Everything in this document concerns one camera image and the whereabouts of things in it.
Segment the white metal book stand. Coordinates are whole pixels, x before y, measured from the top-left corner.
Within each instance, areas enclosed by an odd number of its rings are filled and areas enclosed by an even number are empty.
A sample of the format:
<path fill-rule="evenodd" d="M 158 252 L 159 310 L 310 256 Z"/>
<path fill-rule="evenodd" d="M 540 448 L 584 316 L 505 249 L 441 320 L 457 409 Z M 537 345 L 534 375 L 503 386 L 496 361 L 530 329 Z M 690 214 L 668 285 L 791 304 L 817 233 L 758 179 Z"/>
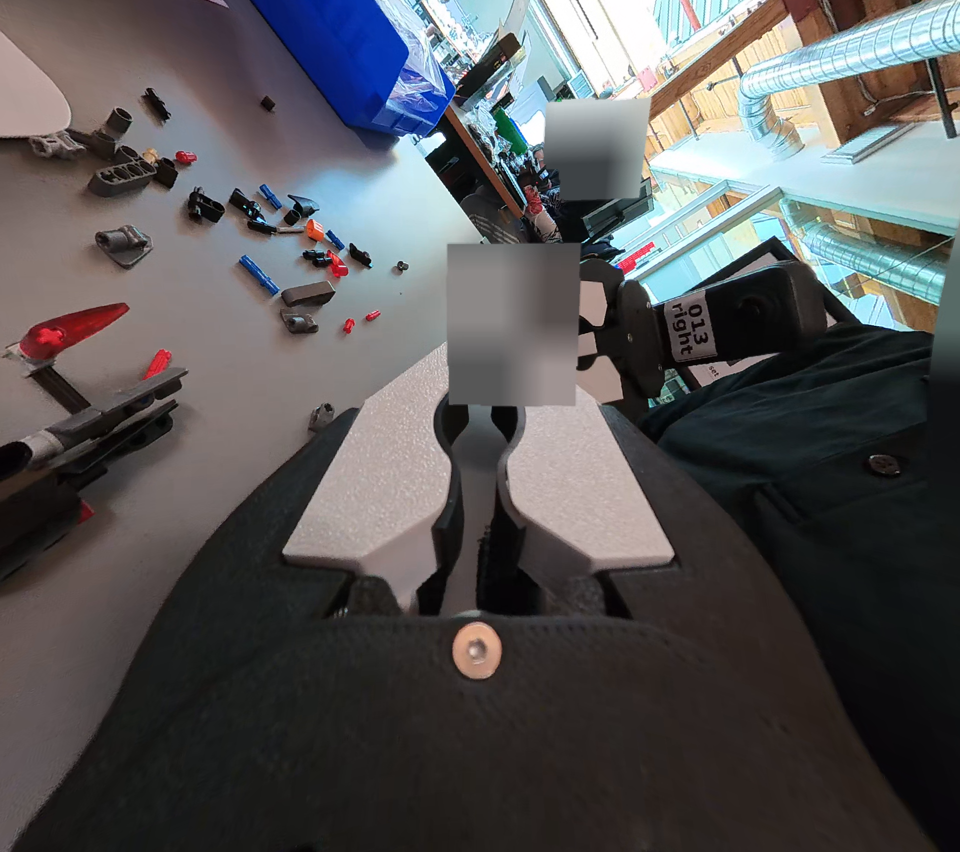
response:
<path fill-rule="evenodd" d="M 115 106 L 159 128 L 148 86 L 173 126 L 258 114 L 270 32 L 247 0 L 224 1 L 2 0 L 2 137 L 89 129 Z"/>

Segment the black red lego subassembly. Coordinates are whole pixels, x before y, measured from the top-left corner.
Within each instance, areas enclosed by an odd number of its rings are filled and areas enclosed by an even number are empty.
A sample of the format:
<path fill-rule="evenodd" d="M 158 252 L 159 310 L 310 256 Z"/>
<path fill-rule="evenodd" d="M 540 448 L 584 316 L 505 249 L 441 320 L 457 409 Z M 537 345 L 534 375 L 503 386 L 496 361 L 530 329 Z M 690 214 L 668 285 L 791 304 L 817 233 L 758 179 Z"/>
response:
<path fill-rule="evenodd" d="M 129 389 L 94 402 L 55 367 L 66 350 L 129 311 L 97 306 L 40 322 L 5 356 L 24 369 L 67 417 L 1 448 L 1 580 L 9 580 L 93 516 L 85 490 L 116 462 L 148 448 L 174 426 L 174 395 L 188 371 L 172 354 L 156 353 Z"/>

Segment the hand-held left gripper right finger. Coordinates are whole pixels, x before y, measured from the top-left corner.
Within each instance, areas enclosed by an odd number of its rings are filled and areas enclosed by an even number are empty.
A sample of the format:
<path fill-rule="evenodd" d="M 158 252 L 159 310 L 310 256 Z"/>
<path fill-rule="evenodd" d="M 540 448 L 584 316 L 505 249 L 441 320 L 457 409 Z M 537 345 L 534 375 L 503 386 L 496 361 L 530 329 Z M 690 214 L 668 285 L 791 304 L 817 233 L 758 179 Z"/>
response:
<path fill-rule="evenodd" d="M 675 549 L 608 422 L 572 405 L 518 407 L 497 465 L 497 502 L 518 569 L 541 589 L 597 573 L 661 569 Z"/>

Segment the black computer monitor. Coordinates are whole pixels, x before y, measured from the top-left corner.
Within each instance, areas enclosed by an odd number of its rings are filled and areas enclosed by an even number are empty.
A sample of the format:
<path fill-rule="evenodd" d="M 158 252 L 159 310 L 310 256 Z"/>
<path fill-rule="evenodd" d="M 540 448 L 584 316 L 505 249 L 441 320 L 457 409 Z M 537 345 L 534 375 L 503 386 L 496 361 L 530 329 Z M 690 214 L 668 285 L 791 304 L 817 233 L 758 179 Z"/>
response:
<path fill-rule="evenodd" d="M 645 178 L 638 197 L 610 200 L 582 217 L 583 227 L 591 240 L 614 234 L 624 225 L 635 221 L 654 209 L 653 183 Z"/>

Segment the pile of lego pieces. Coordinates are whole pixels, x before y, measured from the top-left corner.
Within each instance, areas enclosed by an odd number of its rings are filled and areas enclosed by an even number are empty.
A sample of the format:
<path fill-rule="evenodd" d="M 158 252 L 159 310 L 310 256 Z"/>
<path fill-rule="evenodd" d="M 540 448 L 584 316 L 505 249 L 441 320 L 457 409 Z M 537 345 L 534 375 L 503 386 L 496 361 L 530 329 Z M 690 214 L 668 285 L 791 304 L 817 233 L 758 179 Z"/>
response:
<path fill-rule="evenodd" d="M 66 350 L 55 368 L 98 402 L 132 388 L 161 350 L 188 373 L 187 405 L 202 426 L 290 430 L 306 408 L 354 406 L 405 369 L 437 277 L 417 226 L 435 178 L 407 146 L 370 148 L 311 108 L 306 123 L 259 108 L 214 128 L 201 118 L 132 143 L 163 158 L 195 153 L 171 187 L 118 197 L 90 188 L 82 160 L 14 149 L 2 184 L 2 342 L 67 313 L 128 312 Z M 16 412 L 27 395 L 67 416 L 15 360 L 2 359 Z"/>

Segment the person's black clothing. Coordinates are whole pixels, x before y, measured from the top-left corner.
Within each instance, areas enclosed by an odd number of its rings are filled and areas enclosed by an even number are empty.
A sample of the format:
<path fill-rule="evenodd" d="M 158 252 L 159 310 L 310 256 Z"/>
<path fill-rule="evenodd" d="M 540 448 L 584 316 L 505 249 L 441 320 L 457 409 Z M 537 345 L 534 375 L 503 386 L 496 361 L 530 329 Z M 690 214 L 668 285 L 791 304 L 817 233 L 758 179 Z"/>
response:
<path fill-rule="evenodd" d="M 883 775 L 958 850 L 958 516 L 928 485 L 933 342 L 836 324 L 639 429 L 750 538 Z"/>

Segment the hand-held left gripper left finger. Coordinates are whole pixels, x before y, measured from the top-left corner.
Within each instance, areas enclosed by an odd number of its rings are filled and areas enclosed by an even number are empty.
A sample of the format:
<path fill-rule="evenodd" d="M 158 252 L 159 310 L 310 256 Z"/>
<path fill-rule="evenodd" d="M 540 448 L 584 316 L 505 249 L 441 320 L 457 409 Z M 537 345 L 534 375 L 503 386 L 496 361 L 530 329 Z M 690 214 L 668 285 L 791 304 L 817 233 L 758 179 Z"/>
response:
<path fill-rule="evenodd" d="M 287 563 L 385 581 L 400 608 L 460 550 L 460 476 L 444 432 L 448 347 L 364 402 L 282 549 Z"/>

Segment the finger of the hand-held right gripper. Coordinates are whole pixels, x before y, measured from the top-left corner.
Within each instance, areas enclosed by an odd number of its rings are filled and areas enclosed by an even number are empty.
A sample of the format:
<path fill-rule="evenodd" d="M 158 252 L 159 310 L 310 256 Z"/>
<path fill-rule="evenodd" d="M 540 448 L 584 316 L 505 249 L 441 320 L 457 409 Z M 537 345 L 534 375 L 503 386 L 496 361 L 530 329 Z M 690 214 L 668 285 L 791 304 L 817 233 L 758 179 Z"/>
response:
<path fill-rule="evenodd" d="M 609 358 L 594 358 L 588 368 L 578 370 L 578 386 L 599 404 L 612 404 L 624 399 L 618 369 Z"/>
<path fill-rule="evenodd" d="M 581 330 L 612 329 L 618 326 L 618 285 L 603 282 L 580 283 Z"/>

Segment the clear plastic bag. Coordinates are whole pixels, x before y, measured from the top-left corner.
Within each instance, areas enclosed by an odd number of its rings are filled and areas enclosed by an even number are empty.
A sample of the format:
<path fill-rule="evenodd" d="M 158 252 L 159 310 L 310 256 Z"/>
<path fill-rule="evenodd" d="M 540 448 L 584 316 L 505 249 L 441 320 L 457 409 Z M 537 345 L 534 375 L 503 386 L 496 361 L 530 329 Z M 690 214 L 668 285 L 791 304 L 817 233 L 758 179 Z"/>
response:
<path fill-rule="evenodd" d="M 388 102 L 405 117 L 435 126 L 450 103 L 449 79 L 434 57 L 426 27 L 406 0 L 373 0 L 401 39 L 404 63 L 390 81 Z"/>

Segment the silver ventilation duct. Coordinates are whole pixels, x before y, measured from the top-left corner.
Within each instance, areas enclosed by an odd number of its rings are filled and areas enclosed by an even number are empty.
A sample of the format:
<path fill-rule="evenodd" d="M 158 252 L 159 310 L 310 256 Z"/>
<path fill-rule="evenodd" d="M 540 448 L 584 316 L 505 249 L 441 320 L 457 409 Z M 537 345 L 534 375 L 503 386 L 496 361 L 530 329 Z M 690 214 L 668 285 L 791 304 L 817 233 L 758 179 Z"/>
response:
<path fill-rule="evenodd" d="M 790 232 L 798 234 L 801 245 L 813 258 L 846 268 L 930 306 L 940 305 L 948 260 L 938 248 L 911 248 L 885 239 L 870 239 L 823 222 L 789 199 L 780 199 L 778 205 Z"/>
<path fill-rule="evenodd" d="M 916 64 L 959 52 L 959 0 L 924 0 L 751 67 L 741 78 L 738 114 L 749 138 L 778 161 L 804 148 L 779 118 L 774 94 Z"/>

